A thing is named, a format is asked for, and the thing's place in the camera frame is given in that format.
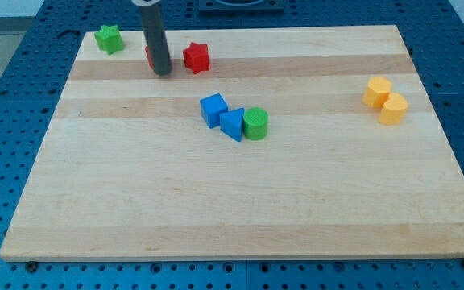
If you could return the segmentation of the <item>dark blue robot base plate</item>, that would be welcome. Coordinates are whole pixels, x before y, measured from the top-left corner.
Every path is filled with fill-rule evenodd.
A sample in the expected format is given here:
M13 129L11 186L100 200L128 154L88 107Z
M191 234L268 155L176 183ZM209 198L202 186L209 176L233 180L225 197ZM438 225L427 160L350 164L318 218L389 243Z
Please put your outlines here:
M197 0L200 14L283 12L285 0Z

